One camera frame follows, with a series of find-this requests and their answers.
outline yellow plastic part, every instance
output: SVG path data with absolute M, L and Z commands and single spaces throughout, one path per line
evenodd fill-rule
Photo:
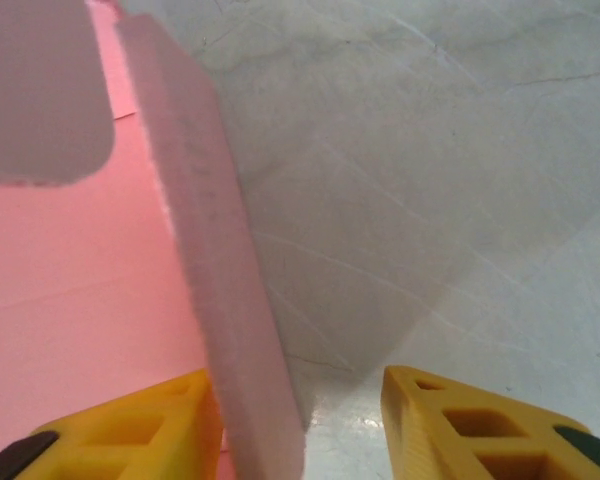
M 211 480 L 222 421 L 200 370 L 37 429 L 60 438 L 17 480 Z
M 574 420 L 409 367 L 387 367 L 382 416 L 396 480 L 600 480 L 555 433 Z

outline pink paper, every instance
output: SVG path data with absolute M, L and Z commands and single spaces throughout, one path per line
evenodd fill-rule
M 120 66 L 109 7 L 91 8 L 104 64 Z M 114 110 L 127 116 L 102 170 L 69 187 L 0 187 L 0 449 L 205 366 L 124 71 L 107 75 Z

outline rectangular hole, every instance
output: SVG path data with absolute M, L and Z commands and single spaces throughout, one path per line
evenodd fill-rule
M 429 382 L 428 380 L 416 380 L 416 385 L 418 385 L 421 390 L 444 390 L 443 387 Z
M 445 410 L 444 416 L 463 437 L 524 437 L 524 431 L 495 410 Z
M 544 455 L 479 455 L 494 480 L 576 480 Z
M 116 480 L 122 475 L 125 465 L 76 461 L 56 470 L 52 480 Z
M 119 414 L 103 421 L 89 436 L 87 445 L 147 445 L 164 418 L 154 414 Z

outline crease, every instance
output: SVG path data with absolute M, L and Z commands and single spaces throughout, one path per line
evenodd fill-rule
M 384 261 L 389 261 L 389 259 L 383 257 L 382 255 L 378 255 L 378 254 L 376 254 L 374 252 L 371 252 L 371 251 L 368 251 L 366 249 L 360 249 L 360 248 L 358 248 L 357 250 L 362 251 L 363 253 L 366 253 L 368 255 L 372 255 L 372 256 L 374 256 L 376 258 L 380 258 L 380 259 L 382 259 Z M 512 322 L 511 320 L 509 320 L 508 318 L 506 318 L 505 316 L 503 316 L 500 313 L 499 310 L 497 310 L 497 309 L 491 307 L 489 304 L 485 303 L 484 300 L 480 296 L 474 295 L 473 293 L 469 292 L 468 290 L 465 290 L 463 288 L 457 287 L 457 286 L 452 285 L 450 283 L 441 282 L 439 280 L 436 280 L 432 276 L 429 276 L 429 275 L 427 275 L 424 272 L 419 272 L 419 271 L 416 271 L 414 269 L 410 269 L 408 266 L 406 266 L 406 265 L 404 265 L 402 263 L 396 263 L 396 262 L 394 262 L 394 265 L 396 265 L 398 268 L 405 268 L 405 269 L 411 270 L 412 272 L 414 272 L 417 275 L 423 275 L 428 281 L 430 281 L 431 283 L 435 284 L 436 286 L 438 286 L 438 287 L 440 287 L 442 289 L 447 289 L 447 290 L 450 290 L 452 292 L 458 293 L 459 295 L 461 295 L 461 296 L 467 298 L 469 301 L 473 302 L 474 305 L 476 305 L 478 308 L 483 309 L 483 310 L 487 311 L 488 313 L 495 315 L 497 318 L 503 320 L 506 324 L 508 324 L 511 327 L 511 329 L 513 331 L 518 332 L 519 334 L 521 334 L 523 336 L 527 336 L 521 329 L 519 329 L 514 324 L 514 322 Z M 470 327 L 468 327 L 466 333 L 469 333 L 472 328 L 473 328 L 473 325 L 470 326 Z
M 275 28 L 273 28 L 271 25 L 265 23 L 265 22 L 261 22 L 260 20 L 256 20 L 254 18 L 249 17 L 248 19 L 246 19 L 247 21 L 253 23 L 254 25 L 257 25 L 259 27 L 264 28 L 265 30 L 273 33 L 274 35 L 281 37 L 282 33 L 280 33 L 279 30 L 276 30 Z
M 320 145 L 325 147 L 329 151 L 329 153 L 331 153 L 332 156 L 339 159 L 347 167 L 349 167 L 351 170 L 353 170 L 358 175 L 360 175 L 366 181 L 366 183 L 371 188 L 373 188 L 376 192 L 380 193 L 383 197 L 389 199 L 395 205 L 397 205 L 398 207 L 403 209 L 409 216 L 416 218 L 417 220 L 419 220 L 420 222 L 423 222 L 426 225 L 432 226 L 432 223 L 429 220 L 427 220 L 426 218 L 424 218 L 422 215 L 415 212 L 414 210 L 410 209 L 407 205 L 405 205 L 403 202 L 401 202 L 395 195 L 393 195 L 392 193 L 390 193 L 387 190 L 385 190 L 384 188 L 382 188 L 382 185 L 380 185 L 377 180 L 375 180 L 373 177 L 371 177 L 371 175 L 369 175 L 367 172 L 365 172 L 356 162 L 349 160 L 349 158 L 347 158 L 345 155 L 343 155 L 338 150 L 336 150 L 333 147 L 333 145 L 331 145 L 330 143 L 328 143 L 324 140 L 320 140 L 319 143 L 320 143 Z
M 133 278 L 133 277 L 137 277 L 137 276 L 142 276 L 142 275 L 147 275 L 150 273 L 153 273 L 155 271 L 159 270 L 159 268 L 144 268 L 144 269 L 138 269 L 138 270 L 131 270 L 129 272 L 125 272 L 122 273 L 120 275 L 117 275 L 115 277 L 111 277 L 111 278 L 106 278 L 106 279 L 102 279 L 102 280 L 97 280 L 94 282 L 87 282 L 87 283 L 81 283 L 78 285 L 74 285 L 68 288 L 64 288 L 62 290 L 57 290 L 54 292 L 50 292 L 50 293 L 45 293 L 42 295 L 34 295 L 31 297 L 24 297 L 24 298 L 19 298 L 15 301 L 13 301 L 12 303 L 0 303 L 0 311 L 1 310 L 8 310 L 14 307 L 20 307 L 22 305 L 26 305 L 28 303 L 34 303 L 34 302 L 40 302 L 40 301 L 45 301 L 45 300 L 50 300 L 50 299 L 54 299 L 54 298 L 58 298 L 58 297 L 62 297 L 64 295 L 72 295 L 84 290 L 88 290 L 91 288 L 98 288 L 98 287 L 102 287 L 105 285 L 110 285 L 110 284 L 115 284 L 118 283 L 120 281 L 126 280 L 128 278 Z
M 471 338 L 479 343 L 484 343 L 486 345 L 495 345 L 495 346 L 500 346 L 502 348 L 506 348 L 509 350 L 515 350 L 521 353 L 532 353 L 533 351 L 531 349 L 525 348 L 525 347 L 521 347 L 519 345 L 515 345 L 512 343 L 507 343 L 507 342 L 500 342 L 498 340 L 493 340 L 493 339 L 489 339 L 483 336 L 480 336 L 474 332 L 472 332 L 470 329 L 466 329 L 464 327 L 461 327 L 455 323 L 453 323 L 452 321 L 450 321 L 448 318 L 446 318 L 444 315 L 442 315 L 440 312 L 436 311 L 435 309 L 431 308 L 424 300 L 422 300 L 422 298 L 419 295 L 416 295 L 415 293 L 411 292 L 410 290 L 401 287 L 385 278 L 382 278 L 372 272 L 369 272 L 368 270 L 365 270 L 363 268 L 357 267 L 353 264 L 350 264 L 348 262 L 345 262 L 343 260 L 339 260 L 337 258 L 331 257 L 329 255 L 325 255 L 322 252 L 319 252 L 317 250 L 314 250 L 312 248 L 309 248 L 305 245 L 302 245 L 300 243 L 294 242 L 292 240 L 288 240 L 286 238 L 282 238 L 280 236 L 277 235 L 273 235 L 270 233 L 265 233 L 265 232 L 260 232 L 260 231 L 252 231 L 253 235 L 256 237 L 261 237 L 263 239 L 269 240 L 269 241 L 273 241 L 276 243 L 280 243 L 282 245 L 287 245 L 290 247 L 293 247 L 301 252 L 304 252 L 308 255 L 314 256 L 316 258 L 320 258 L 322 260 L 325 260 L 329 263 L 332 263 L 334 265 L 338 265 L 342 268 L 345 268 L 347 270 L 351 270 L 354 271 L 360 275 L 366 276 L 367 278 L 379 283 L 380 285 L 384 285 L 385 287 L 390 288 L 391 290 L 397 291 L 399 293 L 402 293 L 403 295 L 413 299 L 414 301 L 416 301 L 421 307 L 423 307 L 434 319 L 436 319 L 439 323 L 442 323 L 443 325 L 457 331 L 460 332 L 464 337 L 468 337 Z M 551 359 L 548 359 L 548 361 L 550 363 L 556 363 L 553 362 Z
M 287 307 L 288 310 L 290 310 L 300 320 L 302 324 L 307 326 L 313 333 L 318 335 L 322 343 L 325 345 L 325 347 L 327 347 L 328 351 L 331 352 L 338 359 L 338 361 L 344 365 L 344 367 L 346 367 L 347 371 L 354 371 L 351 363 L 344 356 L 338 353 L 331 340 L 329 340 L 329 338 L 309 319 L 309 317 L 302 310 L 300 310 L 300 308 L 293 304 L 285 295 L 279 292 L 273 285 L 271 285 L 271 283 L 267 283 L 267 288 L 283 303 L 285 307 Z
M 571 77 L 541 78 L 539 80 L 531 80 L 531 81 L 528 81 L 528 82 L 514 83 L 511 87 L 509 87 L 509 89 L 507 89 L 507 91 L 505 92 L 505 95 L 507 93 L 509 93 L 511 90 L 513 90 L 515 88 L 519 88 L 519 87 L 526 87 L 526 86 L 529 86 L 529 85 L 537 85 L 537 84 L 540 84 L 540 83 L 572 82 L 574 80 L 587 80 L 589 78 L 595 78 L 595 77 L 600 77 L 600 72 L 584 73 L 582 75 L 573 75 Z
M 368 38 L 368 41 L 369 41 L 369 44 L 371 45 L 371 47 L 373 49 L 375 49 L 376 52 L 378 52 L 385 59 L 388 59 L 389 61 L 391 61 L 396 67 L 403 68 L 406 72 L 410 73 L 411 75 L 413 75 L 416 78 L 426 78 L 427 80 L 429 80 L 430 83 L 434 83 L 436 86 L 440 86 L 440 84 L 438 84 L 431 75 L 424 73 L 424 72 L 422 74 L 418 74 L 415 70 L 413 70 L 409 66 L 409 63 L 399 62 L 398 60 L 396 60 L 395 56 L 391 54 L 390 51 L 382 48 L 378 42 L 373 40 L 373 38 L 371 38 L 371 37 L 367 37 L 367 38 Z M 402 92 L 402 90 L 398 90 L 398 92 L 401 94 L 401 97 L 403 98 L 403 100 L 406 100 L 406 96 L 405 96 L 404 92 Z
M 419 221 L 421 221 L 422 223 L 424 223 L 425 225 L 427 225 L 429 228 L 433 229 L 437 233 L 437 228 L 435 227 L 435 225 L 433 225 L 433 223 L 430 220 L 427 220 L 422 215 L 414 212 L 413 210 L 411 210 L 410 208 L 408 208 L 404 203 L 402 203 L 397 198 L 395 198 L 394 195 L 392 195 L 389 192 L 385 191 L 378 184 L 378 182 L 375 179 L 373 179 L 368 173 L 366 173 L 364 170 L 362 170 L 362 168 L 360 168 L 357 164 L 355 164 L 355 162 L 352 162 L 352 161 L 348 160 L 344 155 L 342 155 L 339 152 L 337 152 L 335 150 L 335 148 L 333 148 L 333 146 L 331 146 L 330 144 L 328 144 L 324 140 L 321 141 L 321 144 L 323 144 L 323 146 L 327 147 L 334 155 L 336 155 L 338 158 L 340 158 L 343 162 L 347 163 L 347 165 L 349 165 L 353 170 L 355 170 L 360 175 L 362 175 L 363 178 L 365 178 L 368 181 L 369 185 L 372 188 L 374 188 L 374 190 L 382 193 L 386 198 L 390 199 L 394 204 L 398 205 L 401 209 L 403 209 L 403 211 L 405 211 L 408 215 L 410 215 L 410 216 L 418 219 Z M 508 273 L 506 273 L 504 270 L 502 270 L 500 267 L 498 267 L 495 263 L 493 263 L 487 257 L 485 257 L 480 252 L 478 252 L 469 243 L 462 243 L 462 242 L 459 242 L 456 239 L 450 239 L 450 241 L 454 245 L 458 246 L 459 248 L 467 250 L 470 254 L 472 254 L 476 258 L 480 259 L 482 262 L 484 262 L 487 265 L 489 265 L 494 271 L 496 271 L 499 275 L 501 275 L 503 278 L 505 278 L 506 280 L 508 280 L 511 284 L 520 286 L 523 289 L 525 288 L 523 284 L 521 284 L 515 278 L 511 277 Z
M 482 255 L 480 252 L 478 252 L 476 249 L 474 249 L 473 247 L 471 247 L 469 245 L 467 245 L 466 247 L 468 248 L 468 251 L 470 253 L 472 253 L 480 261 L 489 265 L 495 272 L 497 272 L 499 275 L 501 275 L 503 278 L 505 278 L 507 281 L 509 281 L 509 283 L 511 283 L 512 285 L 515 285 L 520 290 L 530 294 L 534 299 L 537 299 L 540 303 L 542 303 L 549 309 L 555 310 L 551 305 L 549 305 L 549 303 L 546 300 L 544 300 L 542 297 L 537 295 L 533 290 L 531 290 L 529 287 L 527 287 L 524 283 L 515 279 L 514 277 L 509 275 L 507 272 L 505 272 L 502 268 L 498 267 L 498 265 L 496 265 L 493 261 L 489 260 L 486 256 Z
M 477 207 L 479 209 L 479 212 L 482 213 L 488 220 L 490 220 L 497 228 L 499 228 L 501 231 L 508 231 L 507 228 L 505 228 L 504 226 L 502 226 L 499 222 L 497 222 L 484 208 L 484 202 L 481 201 L 478 203 Z M 543 304 L 545 307 L 547 307 L 549 310 L 555 311 L 555 308 L 552 307 L 546 300 L 544 300 L 543 298 L 541 298 L 540 296 L 537 296 L 535 294 L 535 292 L 533 292 L 529 287 L 527 287 L 526 283 L 534 278 L 536 275 L 539 274 L 539 272 L 541 272 L 543 270 L 543 267 L 547 264 L 547 262 L 553 257 L 554 254 L 557 253 L 557 251 L 562 251 L 562 249 L 565 247 L 565 245 L 569 242 L 569 240 L 573 238 L 573 235 L 570 236 L 568 239 L 566 239 L 564 242 L 562 242 L 559 246 L 557 246 L 554 251 L 552 251 L 543 261 L 542 265 L 539 264 L 538 262 L 533 262 L 533 265 L 535 267 L 535 271 L 532 272 L 531 274 L 525 276 L 521 281 L 518 282 L 519 284 L 519 288 L 529 294 L 531 294 L 532 298 L 536 299 L 537 301 L 539 301 L 541 304 Z M 518 248 L 518 251 L 520 253 L 524 253 L 524 249 L 521 247 L 521 245 L 519 244 L 519 242 L 513 238 L 513 243 L 514 245 L 516 245 L 516 247 Z M 501 315 L 500 313 L 498 313 L 497 311 L 493 311 L 492 313 L 495 313 L 498 318 L 502 319 L 505 321 L 505 323 L 507 323 L 514 331 L 518 332 L 519 334 L 521 334 L 523 337 L 525 337 L 525 339 L 529 342 L 531 342 L 531 344 L 536 347 L 536 351 L 542 351 L 542 349 L 540 348 L 537 339 L 532 336 L 529 335 L 527 333 L 525 333 L 522 329 L 518 328 L 515 323 L 510 320 L 509 318 L 507 318 L 504 315 Z
M 478 1 L 487 10 L 489 10 L 496 17 L 498 17 L 503 23 L 505 23 L 506 25 L 510 26 L 514 30 L 514 32 L 516 33 L 516 36 L 520 36 L 522 38 L 530 38 L 533 41 L 533 43 L 536 44 L 536 47 L 538 46 L 538 42 L 535 41 L 535 39 L 533 39 L 523 28 L 521 28 L 520 26 L 518 26 L 518 24 L 516 24 L 515 22 L 512 22 L 511 20 L 509 20 L 505 14 L 503 14 L 500 10 L 496 9 L 488 1 L 485 1 L 485 0 L 478 0 Z
M 575 132 L 577 132 L 577 133 L 579 133 L 580 135 L 582 135 L 582 136 L 584 137 L 585 141 L 586 141 L 586 142 L 587 142 L 589 145 L 591 145 L 593 148 L 596 148 L 596 149 L 598 149 L 598 147 L 597 147 L 595 144 L 593 144 L 593 143 L 591 142 L 591 140 L 589 140 L 589 138 L 588 138 L 588 137 L 585 135 L 585 133 L 584 133 L 584 132 L 582 132 L 582 131 L 581 131 L 581 130 L 580 130 L 578 127 L 577 127 L 577 125 L 576 125 L 576 124 L 575 124 L 575 123 L 574 123 L 574 122 L 571 120 L 571 117 L 569 117 L 569 119 L 570 119 L 569 121 L 571 121 L 571 124 L 572 124 L 572 125 L 573 125 L 573 127 L 574 127 L 574 131 L 575 131 Z M 587 205 L 587 202 L 586 202 L 586 200 L 585 200 L 585 194 L 584 194 L 582 191 L 580 191 L 580 190 L 577 190 L 577 189 L 576 189 L 576 190 L 572 189 L 572 188 L 571 188 L 571 187 L 569 187 L 569 186 L 568 186 L 566 183 L 564 183 L 563 181 L 561 181 L 561 180 L 560 180 L 558 177 L 556 177 L 556 176 L 554 176 L 554 175 L 550 174 L 548 171 L 546 171 L 546 170 L 545 170 L 545 169 L 543 169 L 543 168 L 540 168 L 540 167 L 536 166 L 535 164 L 532 164 L 532 165 L 531 165 L 531 168 L 532 168 L 532 169 L 533 169 L 533 170 L 534 170 L 534 171 L 535 171 L 535 172 L 536 172 L 536 173 L 537 173 L 537 174 L 538 174 L 540 177 L 544 177 L 544 178 L 546 178 L 546 179 L 547 179 L 547 180 L 548 180 L 548 181 L 549 181 L 551 184 L 555 185 L 555 186 L 556 186 L 558 189 L 560 189 L 562 192 L 564 192 L 564 193 L 565 193 L 567 196 L 569 196 L 570 198 L 573 198 L 573 199 L 575 199 L 575 200 L 576 200 L 577 202 L 579 202 L 581 205 Z M 555 201 L 553 200 L 553 196 L 551 197 L 551 201 L 552 201 L 552 204 L 554 204 L 554 205 L 555 205 Z M 483 212 L 485 215 L 487 215 L 489 218 L 492 218 L 492 217 L 491 217 L 491 215 L 487 214 L 486 210 L 484 210 L 484 205 L 483 205 L 483 202 L 482 202 L 482 201 L 479 203 L 479 205 L 478 205 L 478 206 L 479 206 L 479 207 L 482 207 L 482 212 Z M 595 207 L 600 209 L 600 202 L 596 202 L 596 203 L 595 203 Z M 552 215 L 551 215 L 551 217 L 552 217 L 553 219 L 555 219 L 556 221 L 560 222 L 560 223 L 561 223 L 561 224 L 563 224 L 564 226 L 568 227 L 568 229 L 570 229 L 570 230 L 571 230 L 571 234 L 572 234 L 572 236 L 573 236 L 573 235 L 575 235 L 576 233 L 580 232 L 580 230 L 582 229 L 582 228 L 578 228 L 578 227 L 576 227 L 576 226 L 575 226 L 573 223 L 569 222 L 568 220 L 566 220 L 566 219 L 565 219 L 563 216 L 561 216 L 561 215 L 553 215 L 553 209 L 552 209 L 552 210 L 551 210 L 549 213 L 551 213 L 551 214 L 552 214 Z M 504 231 L 507 231 L 507 229 L 506 229 L 506 228 L 504 228 L 503 226 L 501 226 L 501 225 L 500 225 L 498 222 L 496 222 L 496 220 L 495 220 L 495 219 L 493 219 L 493 218 L 492 218 L 492 220 L 493 220 L 493 222 L 494 222 L 494 224 L 495 224 L 495 225 L 497 225 L 497 226 L 501 227 L 501 228 L 502 228 Z M 594 236 L 594 238 L 600 242 L 600 237 L 599 237 L 599 236 Z
M 582 8 L 579 8 L 579 7 L 566 5 L 561 0 L 553 0 L 553 3 L 555 3 L 556 5 L 562 7 L 567 12 L 567 14 L 569 12 L 576 12 L 576 13 L 579 13 L 580 15 L 584 15 L 585 17 L 589 17 L 589 18 L 591 18 L 593 20 L 596 20 L 596 21 L 600 22 L 600 15 L 598 15 L 596 13 L 589 12 L 589 11 L 584 10 Z
M 548 16 L 548 17 L 541 17 L 538 19 L 535 19 L 533 22 L 531 22 L 528 26 L 525 27 L 519 27 L 520 28 L 520 32 L 515 32 L 511 35 L 508 35 L 506 37 L 502 37 L 502 38 L 497 38 L 497 39 L 488 39 L 488 40 L 482 40 L 482 41 L 478 41 L 476 43 L 473 43 L 471 45 L 467 45 L 464 50 L 476 50 L 482 47 L 485 47 L 487 45 L 489 46 L 498 46 L 501 45 L 503 43 L 507 43 L 510 42 L 512 39 L 514 39 L 516 36 L 518 36 L 520 33 L 524 33 L 527 37 L 529 37 L 529 32 L 532 31 L 537 31 L 539 29 L 545 28 L 546 25 L 553 25 L 557 22 L 564 22 L 566 20 L 570 20 L 573 19 L 574 17 L 578 16 L 578 15 L 587 15 L 589 14 L 589 12 L 586 12 L 584 10 L 580 10 L 580 11 L 576 11 L 575 13 L 566 12 L 565 16 Z M 587 16 L 593 16 L 593 17 L 599 17 L 596 14 L 589 14 Z
M 593 142 L 591 139 L 589 139 L 589 136 L 582 129 L 579 128 L 578 124 L 576 122 L 574 122 L 573 118 L 571 116 L 567 116 L 566 119 L 573 127 L 573 130 L 576 133 L 578 133 L 584 139 L 584 141 L 589 146 L 591 146 L 591 148 L 593 148 L 594 150 L 597 150 L 600 153 L 600 147 L 596 144 L 596 142 Z M 558 177 L 551 175 L 549 172 L 547 172 L 544 169 L 541 169 L 535 165 L 533 165 L 533 168 L 539 175 L 546 177 L 551 183 L 555 184 L 558 188 L 560 188 L 562 191 L 564 191 L 569 197 L 574 198 L 581 205 L 588 205 L 588 203 L 586 201 L 586 194 L 582 190 L 569 187 L 566 183 L 561 181 Z M 594 203 L 594 206 L 596 209 L 598 209 L 598 212 L 600 213 L 600 201 L 596 201 Z M 565 220 L 562 216 L 554 216 L 554 218 L 556 218 L 561 223 L 569 226 L 573 230 L 574 234 L 580 232 L 580 230 L 582 230 L 582 228 L 584 228 L 584 227 L 582 227 L 580 229 L 577 228 L 571 222 L 569 222 L 568 220 Z M 600 236 L 594 235 L 593 238 L 600 242 Z

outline white surface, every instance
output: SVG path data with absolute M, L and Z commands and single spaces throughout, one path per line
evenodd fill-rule
M 390 477 L 388 363 L 600 435 L 600 1 L 126 5 L 216 81 L 306 478 Z

